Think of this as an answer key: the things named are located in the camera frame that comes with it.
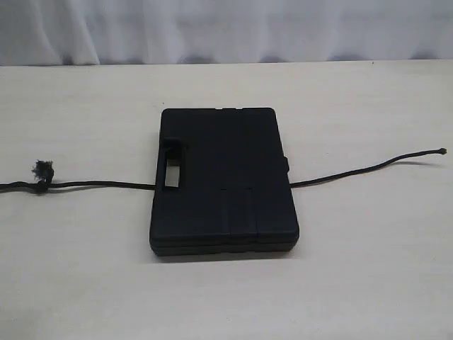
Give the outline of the black plastic carry case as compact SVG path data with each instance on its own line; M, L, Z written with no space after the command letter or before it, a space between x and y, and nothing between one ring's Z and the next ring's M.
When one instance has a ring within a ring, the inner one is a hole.
M157 256L289 251L299 223L272 108L161 114L149 243Z

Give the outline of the white backdrop curtain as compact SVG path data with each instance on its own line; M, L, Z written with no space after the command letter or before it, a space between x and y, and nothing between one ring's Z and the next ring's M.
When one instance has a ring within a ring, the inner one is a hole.
M451 1L1 2L4 66L451 57Z

